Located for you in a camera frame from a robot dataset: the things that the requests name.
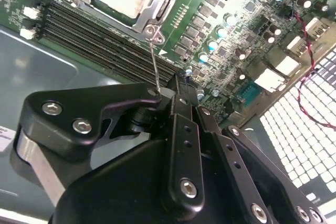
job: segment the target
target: green circuit board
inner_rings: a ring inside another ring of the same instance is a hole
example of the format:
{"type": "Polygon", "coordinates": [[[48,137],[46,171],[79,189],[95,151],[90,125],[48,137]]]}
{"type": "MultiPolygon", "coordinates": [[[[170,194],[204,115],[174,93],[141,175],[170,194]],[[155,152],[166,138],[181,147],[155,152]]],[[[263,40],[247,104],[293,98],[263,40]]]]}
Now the green circuit board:
{"type": "MultiPolygon", "coordinates": [[[[127,38],[134,44],[148,49],[148,43],[137,41],[102,20],[85,13],[82,9],[72,7],[67,0],[55,1],[89,17],[97,24],[108,27],[112,32],[127,38]]],[[[274,45],[284,48],[286,45],[282,44],[283,39],[288,33],[298,32],[300,28],[295,26],[296,20],[286,20],[278,15],[285,4],[291,5],[292,0],[281,2],[275,0],[215,1],[217,3],[214,6],[211,0],[177,0],[161,28],[166,41],[163,45],[155,45],[154,52],[157,57],[180,68],[192,66],[194,70],[192,78],[205,91],[205,98],[202,103],[212,110],[218,121],[221,121],[224,116],[223,103],[228,98],[236,99],[243,107],[249,106],[263,90],[249,78],[239,80],[236,69],[241,68],[244,71],[252,61],[263,61],[267,52],[274,45]],[[225,24],[224,20],[228,14],[236,18],[237,23],[235,25],[228,26],[225,24]],[[195,17],[201,17],[204,21],[200,27],[195,25],[195,17]],[[272,44],[254,31],[262,17],[267,17],[282,31],[281,35],[277,36],[276,41],[272,44]],[[219,26],[225,31],[225,37],[223,38],[218,37],[219,26]],[[198,35],[194,38],[187,34],[190,27],[198,31],[198,35]],[[218,46],[215,50],[209,49],[208,42],[210,40],[217,43],[218,46]],[[248,49],[249,56],[244,60],[239,60],[234,53],[237,48],[248,49]],[[209,56],[207,63],[200,62],[198,56],[202,52],[209,56]],[[218,90],[219,95],[213,96],[213,90],[218,90]]],[[[19,32],[22,20],[25,18],[22,13],[24,2],[25,0],[0,0],[3,6],[0,10],[0,23],[19,32]]],[[[311,14],[317,17],[321,15],[313,9],[299,9],[299,11],[302,15],[311,14]]],[[[44,39],[40,42],[98,71],[111,75],[108,69],[97,66],[87,59],[65,50],[60,45],[54,45],[44,39]]]]}

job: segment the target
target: black metal bracket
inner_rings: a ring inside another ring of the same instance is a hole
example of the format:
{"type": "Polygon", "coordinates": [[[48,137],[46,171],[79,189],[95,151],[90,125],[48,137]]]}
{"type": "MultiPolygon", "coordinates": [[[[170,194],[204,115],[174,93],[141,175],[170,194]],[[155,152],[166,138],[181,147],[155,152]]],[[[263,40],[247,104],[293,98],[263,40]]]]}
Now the black metal bracket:
{"type": "Polygon", "coordinates": [[[223,129],[235,143],[262,199],[279,223],[326,223],[319,209],[235,126],[223,129]]]}
{"type": "Polygon", "coordinates": [[[191,86],[181,88],[178,77],[170,85],[162,96],[138,83],[25,100],[12,165],[45,188],[56,206],[51,223],[326,222],[243,132],[230,126],[221,134],[191,86]],[[148,141],[90,169],[99,140],[141,131],[148,141]]]}

